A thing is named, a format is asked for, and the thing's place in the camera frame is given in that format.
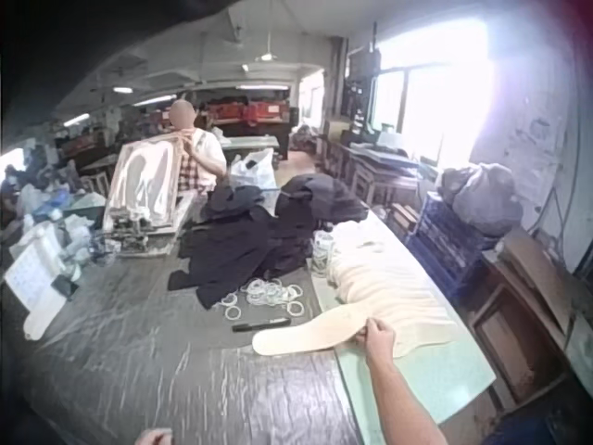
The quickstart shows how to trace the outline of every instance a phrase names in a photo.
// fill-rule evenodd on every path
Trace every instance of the bag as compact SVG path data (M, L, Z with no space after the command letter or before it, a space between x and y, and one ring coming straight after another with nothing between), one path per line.
M436 178L436 191L449 206L452 206L455 196L478 170L479 167L472 164L461 169L445 169Z
M480 164L455 196L453 211L485 235L507 234L523 218L511 171L498 164Z
M244 159L237 155L229 169L231 187L255 185L261 190L277 189L274 168L271 165L273 156L273 148L249 153Z

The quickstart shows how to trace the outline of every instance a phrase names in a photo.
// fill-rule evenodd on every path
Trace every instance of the fluorescent light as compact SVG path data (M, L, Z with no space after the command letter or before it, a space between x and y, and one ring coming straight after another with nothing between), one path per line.
M89 116L89 113L84 113L81 114L80 116L77 116L74 119L70 119L69 121L65 121L64 122L64 126L65 127L70 127L71 125L74 125L75 123L84 121L85 119L89 119L91 116Z
M157 102L165 102L177 98L177 95L162 95L161 97L154 97L152 99L143 100L137 104L133 104L135 107L141 107L142 105L156 104Z
M287 90L287 85L239 85L237 90Z
M115 91L116 93L122 93L123 95L133 93L133 89L127 86L114 86L113 91Z

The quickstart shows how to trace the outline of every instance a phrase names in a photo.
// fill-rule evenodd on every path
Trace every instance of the floor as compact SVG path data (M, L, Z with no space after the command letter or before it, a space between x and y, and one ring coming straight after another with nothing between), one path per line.
M298 174L316 172L315 158L308 153L291 151L275 173L278 186ZM482 393L463 410L440 427L451 445L479 445L493 431L496 409L487 392Z
M282 187L298 174L314 173L315 158L304 151L289 151L288 160L281 160L275 172L276 183Z

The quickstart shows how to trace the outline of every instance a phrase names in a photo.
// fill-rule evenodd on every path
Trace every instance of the man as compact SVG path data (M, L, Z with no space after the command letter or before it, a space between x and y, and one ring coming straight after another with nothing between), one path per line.
M403 375L393 364L395 332L381 320L370 318L356 335L371 372L381 429L387 445L447 445L435 421L416 400ZM170 430L146 431L136 445L169 445Z
M17 201L19 200L19 172L11 164L5 168L5 180L0 185L2 209L0 209L1 228L6 228L17 218Z
M226 175L226 159L216 136L194 126L196 112L192 104L180 99L169 111L170 123L183 136L182 165L178 190L197 190L203 195Z

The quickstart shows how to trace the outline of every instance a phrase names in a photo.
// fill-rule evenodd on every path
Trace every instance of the black cloth pile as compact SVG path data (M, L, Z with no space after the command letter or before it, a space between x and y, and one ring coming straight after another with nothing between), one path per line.
M229 185L217 186L202 209L204 221L241 215L263 202L259 187L242 185L234 190Z
M206 309L248 281L270 251L272 216L256 206L230 221L218 220L209 228L182 237L179 258L189 258L189 273L175 271L168 290L197 286L196 295Z
M299 175L282 187L275 218L261 201L257 187L217 186L203 210L209 227L182 238L179 256L190 258L189 273L172 273L168 289L197 286L209 309L254 276L273 278L303 266L313 232L325 223L359 222L368 213L325 174Z

